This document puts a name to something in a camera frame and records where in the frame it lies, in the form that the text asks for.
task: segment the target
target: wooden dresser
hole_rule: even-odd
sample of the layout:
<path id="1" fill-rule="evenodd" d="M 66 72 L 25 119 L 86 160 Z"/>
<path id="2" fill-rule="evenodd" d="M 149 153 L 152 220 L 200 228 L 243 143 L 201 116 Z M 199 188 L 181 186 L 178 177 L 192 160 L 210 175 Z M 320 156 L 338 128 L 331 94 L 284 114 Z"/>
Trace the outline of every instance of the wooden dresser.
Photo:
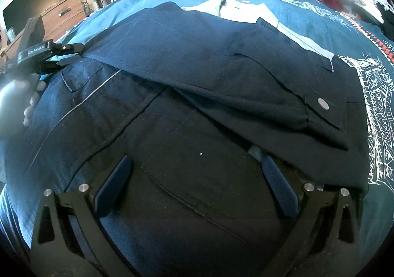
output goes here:
<path id="1" fill-rule="evenodd" d="M 86 18 L 81 0 L 61 0 L 41 13 L 45 28 L 44 40 L 58 40 L 66 31 L 73 28 L 81 20 Z M 1 53 L 0 66 L 4 66 L 7 59 L 16 56 L 20 38 L 20 32 L 15 40 Z"/>

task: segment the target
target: snap button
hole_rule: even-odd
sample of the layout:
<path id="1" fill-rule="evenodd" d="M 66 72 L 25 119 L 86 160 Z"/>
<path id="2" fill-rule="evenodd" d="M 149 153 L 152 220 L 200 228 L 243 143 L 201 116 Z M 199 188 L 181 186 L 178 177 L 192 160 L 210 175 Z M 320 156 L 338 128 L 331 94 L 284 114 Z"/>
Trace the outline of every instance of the snap button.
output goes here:
<path id="1" fill-rule="evenodd" d="M 330 106 L 328 106 L 327 102 L 323 98 L 319 98 L 318 103 L 319 103 L 320 107 L 323 108 L 324 110 L 330 109 Z"/>

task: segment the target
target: bed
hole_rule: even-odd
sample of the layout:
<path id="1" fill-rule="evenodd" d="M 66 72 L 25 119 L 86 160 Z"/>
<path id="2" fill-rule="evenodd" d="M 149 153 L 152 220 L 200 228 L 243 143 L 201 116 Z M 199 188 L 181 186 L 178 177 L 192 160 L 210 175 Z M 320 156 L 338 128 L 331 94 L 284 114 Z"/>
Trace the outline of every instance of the bed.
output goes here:
<path id="1" fill-rule="evenodd" d="M 119 0 L 79 23 L 59 41 L 86 43 L 139 10 L 168 1 L 183 8 L 212 1 L 210 9 L 216 9 L 218 13 L 223 5 L 223 0 Z M 370 174 L 366 179 L 368 193 L 364 197 L 359 241 L 362 260 L 368 262 L 393 225 L 393 43 L 383 36 L 377 26 L 332 11 L 316 0 L 234 1 L 253 9 L 264 4 L 277 23 L 295 33 L 289 34 L 296 35 L 299 44 L 304 43 L 305 47 L 311 47 L 312 51 L 323 56 L 337 54 L 344 65 L 357 70 L 366 102 L 369 131 Z M 174 25 L 181 25 L 176 18 Z"/>

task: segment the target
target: metal screw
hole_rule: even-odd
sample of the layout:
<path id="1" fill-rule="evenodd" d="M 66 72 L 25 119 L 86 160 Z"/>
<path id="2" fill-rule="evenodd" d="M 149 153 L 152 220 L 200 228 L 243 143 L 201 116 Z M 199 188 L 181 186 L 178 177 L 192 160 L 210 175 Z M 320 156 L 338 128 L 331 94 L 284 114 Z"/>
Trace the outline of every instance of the metal screw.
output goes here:
<path id="1" fill-rule="evenodd" d="M 46 190 L 44 190 L 44 196 L 45 197 L 48 197 L 48 196 L 50 196 L 52 194 L 52 189 L 46 189 Z"/>
<path id="2" fill-rule="evenodd" d="M 306 183 L 306 184 L 304 184 L 304 189 L 307 192 L 313 192 L 315 190 L 315 186 L 313 186 L 313 184 L 311 184 L 311 183 Z"/>
<path id="3" fill-rule="evenodd" d="M 89 189 L 89 185 L 88 185 L 88 184 L 81 184 L 81 185 L 79 185 L 79 187 L 78 187 L 78 190 L 79 190 L 81 193 L 86 192 L 88 189 Z"/>
<path id="4" fill-rule="evenodd" d="M 341 188 L 341 194 L 342 196 L 349 196 L 349 191 L 346 188 Z"/>

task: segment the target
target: dresser drawer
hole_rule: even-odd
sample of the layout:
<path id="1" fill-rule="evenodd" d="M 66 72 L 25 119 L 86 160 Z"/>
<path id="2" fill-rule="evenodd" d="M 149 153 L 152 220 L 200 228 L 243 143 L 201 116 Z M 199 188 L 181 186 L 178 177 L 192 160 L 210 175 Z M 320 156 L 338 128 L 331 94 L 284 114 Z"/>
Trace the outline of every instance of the dresser drawer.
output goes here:
<path id="1" fill-rule="evenodd" d="M 45 29 L 45 40 L 53 40 L 56 42 L 61 36 L 63 36 L 66 31 L 70 30 L 73 28 L 76 24 L 78 24 L 80 21 L 84 20 L 86 18 L 85 12 L 82 11 L 78 14 L 76 14 L 74 17 L 70 18 L 68 21 L 60 25 L 58 28 L 56 28 L 54 31 L 52 31 L 49 34 L 46 34 L 46 29 Z"/>
<path id="2" fill-rule="evenodd" d="M 65 0 L 55 7 L 43 12 L 41 16 L 43 17 L 45 36 L 52 35 L 52 32 L 57 30 L 60 26 L 81 12 L 85 14 L 80 0 Z"/>

